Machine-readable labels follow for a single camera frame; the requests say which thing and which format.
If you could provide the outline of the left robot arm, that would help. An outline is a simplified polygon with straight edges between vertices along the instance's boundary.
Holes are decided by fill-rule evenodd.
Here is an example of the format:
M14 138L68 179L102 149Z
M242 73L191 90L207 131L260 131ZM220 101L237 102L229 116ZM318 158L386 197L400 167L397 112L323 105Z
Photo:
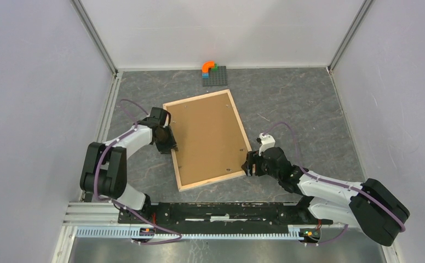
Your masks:
M127 160L148 145L155 145L161 154L177 150L171 119L170 112L153 107L147 117L136 121L122 135L89 144L79 181L81 190L131 208L131 215L137 222L148 222L152 217L151 201L147 194L128 184Z

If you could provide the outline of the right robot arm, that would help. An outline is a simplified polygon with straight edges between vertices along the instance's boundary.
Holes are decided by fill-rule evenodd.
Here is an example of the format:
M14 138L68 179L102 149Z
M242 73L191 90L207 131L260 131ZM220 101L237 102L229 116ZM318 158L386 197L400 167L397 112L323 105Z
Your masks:
M315 219L340 222L383 246L405 232L410 211L376 179L348 182L322 176L292 164L280 147L248 152L242 169L247 176L268 175L285 191L300 195L296 215L304 224Z

